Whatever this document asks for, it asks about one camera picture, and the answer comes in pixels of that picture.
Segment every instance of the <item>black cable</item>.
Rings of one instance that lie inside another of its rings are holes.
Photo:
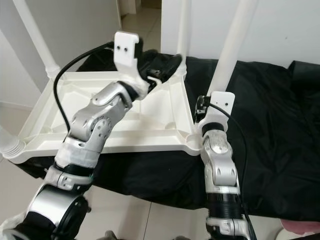
[[[84,59],[85,57],[88,57],[89,55],[97,52],[97,51],[100,51],[102,49],[110,49],[110,50],[113,50],[114,49],[114,43],[113,42],[107,42],[101,46],[97,46],[83,54],[81,54],[80,56],[76,57],[75,59],[73,59],[71,62],[69,62],[67,65],[65,65],[61,71],[56,75],[55,79],[54,79],[54,83],[53,83],[53,94],[54,94],[54,99],[55,99],[55,102],[59,108],[59,111],[63,117],[63,120],[65,122],[65,125],[66,125],[66,129],[67,131],[69,132],[70,131],[70,125],[69,125],[69,121],[67,119],[67,116],[65,114],[65,111],[63,109],[63,107],[61,106],[61,103],[60,103],[60,100],[58,98],[58,91],[57,91],[57,86],[58,86],[58,82],[61,78],[61,76],[69,69],[71,68],[74,64],[76,64],[77,62],[79,62],[81,59]]]
[[[248,214],[248,210],[247,207],[245,205],[245,197],[244,197],[244,183],[245,183],[245,178],[246,178],[246,174],[247,174],[247,166],[248,166],[248,146],[247,146],[247,140],[245,137],[245,134],[240,126],[240,124],[229,114],[227,113],[225,110],[223,110],[222,108],[210,103],[209,104],[210,107],[217,109],[219,112],[223,113],[224,115],[226,115],[229,119],[231,119],[234,124],[236,125],[236,127],[238,128],[242,140],[243,140],[243,145],[244,145],[244,165],[243,165],[243,170],[242,170],[242,176],[241,176],[241,181],[240,181],[240,191],[241,191],[241,203],[243,206],[243,211],[244,211],[244,216],[246,221],[248,222],[248,228],[249,228],[249,233],[250,233],[250,238],[251,240],[256,240],[256,234],[254,231],[254,228],[252,226],[251,220],[249,218],[249,214]]]

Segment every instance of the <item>floor tile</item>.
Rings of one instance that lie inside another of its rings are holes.
[[[31,111],[0,106],[0,125],[9,133],[18,135]]]
[[[85,216],[77,239],[98,239],[112,230],[118,239],[143,240],[151,203],[96,186],[92,188],[92,211]]]
[[[151,31],[149,32],[146,41],[144,42],[143,50],[155,49],[158,52],[161,50],[161,32]]]
[[[208,216],[208,209],[201,208],[194,210],[191,228],[192,228],[192,240],[207,240],[210,238],[209,233],[206,229],[206,218]]]
[[[278,218],[250,216],[250,220],[258,240],[274,240],[283,228]]]
[[[142,8],[137,14],[128,14],[122,20],[122,28],[128,30],[151,31],[159,17],[158,9]]]
[[[161,9],[162,0],[141,0],[141,6],[143,8]]]
[[[144,240],[172,240],[182,235],[194,237],[193,210],[152,203]]]
[[[0,223],[25,211],[42,182],[4,159],[0,163]]]
[[[158,17],[158,19],[155,21],[151,32],[161,32],[161,16]]]

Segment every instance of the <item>white plastic leg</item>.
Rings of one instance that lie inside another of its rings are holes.
[[[258,0],[240,0],[216,66],[207,95],[225,92],[238,60],[240,47],[247,35]]]
[[[12,159],[23,152],[25,143],[11,135],[0,125],[0,153],[6,159]]]
[[[26,30],[28,31],[31,40],[42,59],[45,71],[49,79],[53,80],[60,72],[60,67],[56,64],[25,0],[13,0],[13,3],[18,11]]]
[[[179,34],[178,34],[178,43],[177,43],[177,54],[182,55],[182,62],[176,70],[175,74],[177,76],[182,76],[183,79],[186,78],[187,74],[187,45],[188,45],[188,16],[189,16],[190,1],[182,0],[181,3],[181,13],[180,13],[180,23],[179,23]]]

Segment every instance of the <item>black cloth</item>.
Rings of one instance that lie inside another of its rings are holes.
[[[79,71],[114,71],[112,57],[107,50],[92,55]],[[156,56],[146,61],[160,59]],[[192,113],[197,97],[207,93],[217,62],[186,59],[185,87]],[[242,194],[252,215],[320,221],[320,94],[303,88],[304,80],[319,82],[320,66],[304,66],[309,70],[301,70],[302,64],[294,62],[286,69],[239,61],[227,88],[235,93],[231,115],[241,125],[248,143]],[[244,145],[234,123],[229,121],[228,125],[227,137],[241,178]],[[19,167],[34,177],[44,177],[43,169],[52,163],[52,156],[36,157]],[[102,154],[94,184],[168,206],[206,206],[202,160],[183,151]]]

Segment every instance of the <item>doorway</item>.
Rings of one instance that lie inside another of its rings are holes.
[[[144,51],[155,49],[160,52],[162,0],[133,0],[133,8],[124,13],[126,1],[131,0],[119,0],[122,30],[138,34],[143,39]]]

